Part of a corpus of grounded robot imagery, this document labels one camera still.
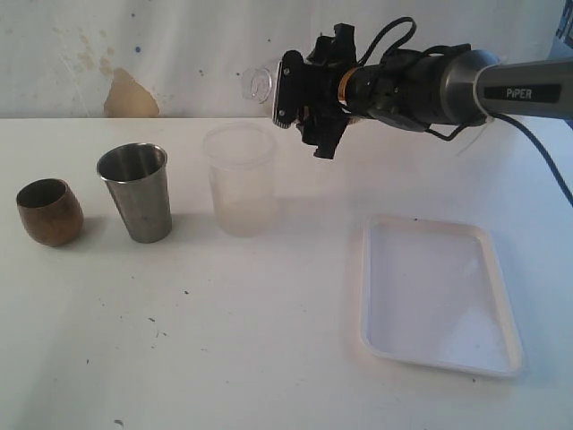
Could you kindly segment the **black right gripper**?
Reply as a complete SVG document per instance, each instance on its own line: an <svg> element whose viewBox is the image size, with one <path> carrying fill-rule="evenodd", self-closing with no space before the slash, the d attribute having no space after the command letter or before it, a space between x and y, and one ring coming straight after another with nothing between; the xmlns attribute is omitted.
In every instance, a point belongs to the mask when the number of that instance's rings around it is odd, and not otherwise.
<svg viewBox="0 0 573 430"><path fill-rule="evenodd" d="M319 36L307 57L288 50L278 64L273 124L287 129L295 123L316 158L333 159L350 121L338 100L338 85L355 66L355 27L345 23L335 25L332 36Z"/></svg>

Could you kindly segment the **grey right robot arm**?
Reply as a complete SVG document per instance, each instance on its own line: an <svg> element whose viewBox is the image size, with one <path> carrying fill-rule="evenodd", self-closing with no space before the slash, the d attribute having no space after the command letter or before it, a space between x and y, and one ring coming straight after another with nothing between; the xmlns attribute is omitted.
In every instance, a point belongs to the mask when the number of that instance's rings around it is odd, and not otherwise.
<svg viewBox="0 0 573 430"><path fill-rule="evenodd" d="M497 114L572 117L571 60L503 64L468 44L417 51L404 46L415 31L413 18L396 19L358 57L354 26L339 23L310 55L287 51L270 87L273 123L295 125L315 157L333 159L354 119L417 133L450 125L452 140Z"/></svg>

